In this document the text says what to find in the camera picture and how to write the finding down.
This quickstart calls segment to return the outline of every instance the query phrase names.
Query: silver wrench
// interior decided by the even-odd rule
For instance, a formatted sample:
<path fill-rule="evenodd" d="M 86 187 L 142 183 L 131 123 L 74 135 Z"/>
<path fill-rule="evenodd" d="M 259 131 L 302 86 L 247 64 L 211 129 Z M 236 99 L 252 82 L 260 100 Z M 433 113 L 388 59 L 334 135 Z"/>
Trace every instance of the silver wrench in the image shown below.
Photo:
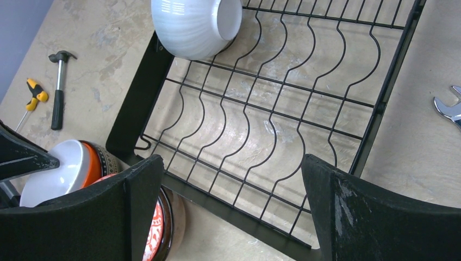
<path fill-rule="evenodd" d="M 453 89 L 461 95 L 461 87 L 453 86 Z M 434 104 L 435 108 L 442 116 L 450 119 L 456 126 L 461 128 L 461 102 L 448 107 L 439 98 L 435 97 Z"/>

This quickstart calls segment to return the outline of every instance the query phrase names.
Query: black wire rack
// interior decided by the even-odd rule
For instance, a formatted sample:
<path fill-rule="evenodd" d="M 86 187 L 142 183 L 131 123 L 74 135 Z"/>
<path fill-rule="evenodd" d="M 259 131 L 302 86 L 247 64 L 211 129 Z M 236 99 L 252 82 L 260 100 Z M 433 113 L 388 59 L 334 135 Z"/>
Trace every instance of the black wire rack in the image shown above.
<path fill-rule="evenodd" d="M 320 258 L 301 178 L 315 154 L 360 176 L 425 1 L 246 0 L 206 60 L 151 39 L 107 141 L 164 158 L 164 185 L 292 258 Z"/>

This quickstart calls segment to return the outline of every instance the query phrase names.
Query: hammer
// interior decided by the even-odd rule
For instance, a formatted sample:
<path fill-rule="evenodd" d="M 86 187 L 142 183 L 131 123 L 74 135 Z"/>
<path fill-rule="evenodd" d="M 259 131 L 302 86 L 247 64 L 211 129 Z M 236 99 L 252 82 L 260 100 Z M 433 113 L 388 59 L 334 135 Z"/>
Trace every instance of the hammer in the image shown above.
<path fill-rule="evenodd" d="M 51 119 L 51 129 L 54 131 L 63 128 L 63 114 L 64 114 L 64 74 L 65 66 L 69 61 L 70 57 L 77 57 L 68 51 L 59 51 L 56 54 L 48 56 L 49 60 L 53 63 L 59 63 L 58 68 L 58 82 L 56 84 L 56 91 L 54 92 L 54 105 L 53 105 L 53 117 Z"/>

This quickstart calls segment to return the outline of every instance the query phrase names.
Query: white ceramic bowl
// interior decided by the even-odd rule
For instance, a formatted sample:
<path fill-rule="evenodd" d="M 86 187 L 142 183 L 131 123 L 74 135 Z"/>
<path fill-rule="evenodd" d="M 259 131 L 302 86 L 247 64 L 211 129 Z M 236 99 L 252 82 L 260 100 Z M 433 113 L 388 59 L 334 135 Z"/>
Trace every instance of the white ceramic bowl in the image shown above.
<path fill-rule="evenodd" d="M 151 0 L 151 9 L 162 45 L 188 60 L 218 54 L 242 22 L 241 0 Z"/>
<path fill-rule="evenodd" d="M 35 207 L 82 188 L 90 169 L 88 149 L 78 140 L 66 140 L 48 153 L 59 159 L 59 167 L 31 174 L 22 190 L 19 206 Z"/>

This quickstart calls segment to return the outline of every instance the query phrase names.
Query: yellow and black screwdriver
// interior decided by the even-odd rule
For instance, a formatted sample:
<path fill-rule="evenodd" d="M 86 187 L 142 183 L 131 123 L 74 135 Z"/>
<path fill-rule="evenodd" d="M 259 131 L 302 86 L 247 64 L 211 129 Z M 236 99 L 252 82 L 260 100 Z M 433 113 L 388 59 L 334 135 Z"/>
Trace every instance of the yellow and black screwdriver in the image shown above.
<path fill-rule="evenodd" d="M 48 94 L 43 90 L 42 86 L 38 84 L 36 81 L 32 79 L 27 79 L 27 87 L 29 87 L 29 91 L 32 93 L 32 99 L 30 99 L 30 102 L 26 104 L 26 113 L 22 117 L 21 121 L 16 127 L 16 132 L 19 129 L 19 126 L 21 126 L 22 122 L 26 118 L 27 114 L 30 111 L 34 111 L 35 108 L 37 107 L 38 102 L 45 102 L 48 100 Z"/>

